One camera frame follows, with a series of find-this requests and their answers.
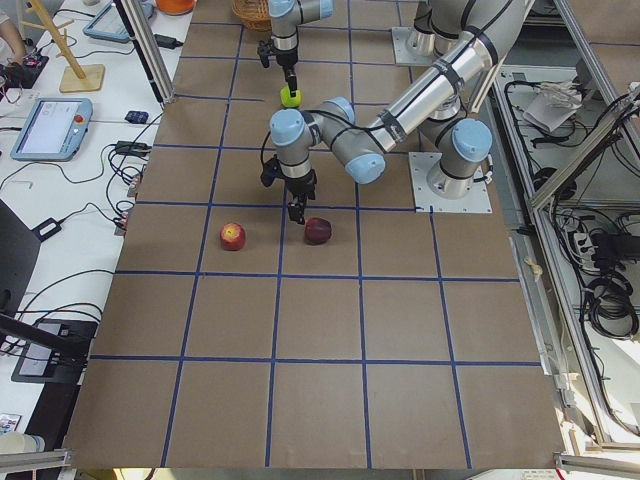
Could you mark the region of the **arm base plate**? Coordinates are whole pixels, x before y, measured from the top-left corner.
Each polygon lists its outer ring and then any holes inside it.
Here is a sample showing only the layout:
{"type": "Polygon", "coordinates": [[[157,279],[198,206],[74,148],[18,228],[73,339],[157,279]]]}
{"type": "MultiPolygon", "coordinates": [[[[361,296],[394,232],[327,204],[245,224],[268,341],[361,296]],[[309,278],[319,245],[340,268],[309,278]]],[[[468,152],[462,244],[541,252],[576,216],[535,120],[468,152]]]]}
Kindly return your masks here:
{"type": "Polygon", "coordinates": [[[435,34],[413,27],[391,29],[395,63],[400,66],[427,66],[434,60],[435,34]]]}
{"type": "Polygon", "coordinates": [[[410,152],[409,170],[418,213],[491,214],[488,184],[479,164],[474,176],[454,179],[441,168],[441,154],[410,152]]]}

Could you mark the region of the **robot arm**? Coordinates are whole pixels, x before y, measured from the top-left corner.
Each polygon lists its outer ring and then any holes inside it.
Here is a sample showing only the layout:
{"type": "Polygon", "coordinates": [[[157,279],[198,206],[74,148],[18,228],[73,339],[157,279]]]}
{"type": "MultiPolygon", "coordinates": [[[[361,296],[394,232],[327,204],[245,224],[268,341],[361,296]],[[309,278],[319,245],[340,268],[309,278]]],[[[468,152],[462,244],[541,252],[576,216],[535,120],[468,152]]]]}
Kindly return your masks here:
{"type": "Polygon", "coordinates": [[[306,204],[315,196],[310,147],[328,146],[356,183],[375,181],[385,169],[386,153],[459,94],[467,81],[508,53],[526,16],[523,1],[433,1],[430,6],[435,34],[453,34],[453,46],[370,125],[356,125],[352,106],[343,97],[314,110],[282,109],[271,117],[276,155],[264,169],[263,182],[284,180],[292,195],[290,220],[304,223],[306,204]]]}
{"type": "MultiPolygon", "coordinates": [[[[298,27],[329,18],[333,11],[333,1],[268,2],[271,36],[268,41],[259,42],[257,54],[264,68],[269,67],[271,57],[282,68],[285,85],[280,91],[280,100],[285,108],[296,108],[302,101],[295,72],[298,62],[298,27]]],[[[422,57],[442,55],[458,38],[458,33],[438,29],[432,20],[433,13],[429,1],[418,2],[413,27],[405,42],[407,51],[422,57]]]]}

